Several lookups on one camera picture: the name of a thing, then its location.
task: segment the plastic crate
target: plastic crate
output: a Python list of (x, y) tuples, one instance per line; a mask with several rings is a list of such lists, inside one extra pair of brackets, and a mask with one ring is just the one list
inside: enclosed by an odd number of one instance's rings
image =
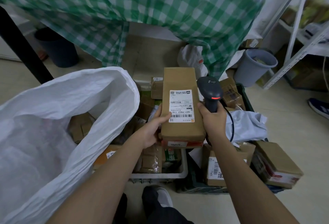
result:
[[(254, 111), (245, 93), (245, 88), (243, 87), (243, 85), (236, 84), (236, 88), (237, 91), (242, 95), (246, 110)], [(188, 194), (228, 194), (226, 187), (206, 185), (204, 183), (202, 170), (198, 167), (198, 165), (188, 154), (190, 150), (185, 150), (185, 151), (187, 155), (188, 175), (184, 179), (175, 180), (176, 191), (178, 193), (188, 193)], [(255, 172), (255, 174), (257, 174), (253, 165), (251, 165), (250, 168)], [(267, 186), (274, 194), (285, 190), (285, 188), (278, 186), (271, 186), (271, 185), (267, 185)]]
[(131, 174), (130, 181), (132, 182), (171, 182), (175, 179), (183, 179), (187, 176), (187, 155), (186, 150), (181, 149), (182, 164), (178, 168), (178, 173), (154, 173), (154, 174)]

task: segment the barcode scanner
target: barcode scanner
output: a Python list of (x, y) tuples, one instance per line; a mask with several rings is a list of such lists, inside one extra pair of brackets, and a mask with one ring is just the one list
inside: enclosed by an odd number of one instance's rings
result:
[[(211, 112), (215, 113), (217, 112), (217, 102), (220, 101), (221, 104), (224, 104), (222, 97), (224, 95), (224, 92), (222, 90), (222, 87), (220, 86), (220, 83), (218, 80), (214, 77), (200, 77), (197, 81), (196, 84), (199, 88), (199, 91), (201, 95), (205, 99), (205, 107)], [(234, 123), (233, 123), (233, 118), (231, 114), (228, 112), (228, 110), (224, 107), (226, 112), (231, 118), (232, 121), (232, 136), (230, 139), (230, 142), (232, 142), (233, 137), (234, 137)], [(211, 145), (211, 143), (208, 140), (208, 135), (206, 136), (207, 143)]]

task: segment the green checkered tablecloth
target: green checkered tablecloth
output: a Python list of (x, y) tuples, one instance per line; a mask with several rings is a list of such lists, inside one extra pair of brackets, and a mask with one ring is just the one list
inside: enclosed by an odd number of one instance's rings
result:
[(16, 5), (80, 46), (104, 66), (120, 66), (129, 22), (167, 27), (203, 46), (217, 78), (247, 35), (265, 0), (0, 0)]

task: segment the blue sneaker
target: blue sneaker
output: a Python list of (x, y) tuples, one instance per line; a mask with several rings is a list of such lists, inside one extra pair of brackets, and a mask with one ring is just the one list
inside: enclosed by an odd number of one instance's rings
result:
[(316, 113), (329, 119), (329, 103), (322, 102), (315, 98), (308, 99), (307, 103)]

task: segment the black pole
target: black pole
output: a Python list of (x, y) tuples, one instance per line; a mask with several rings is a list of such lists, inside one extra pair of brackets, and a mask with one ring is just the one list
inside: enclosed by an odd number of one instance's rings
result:
[(5, 9), (0, 6), (0, 36), (41, 83), (53, 78)]

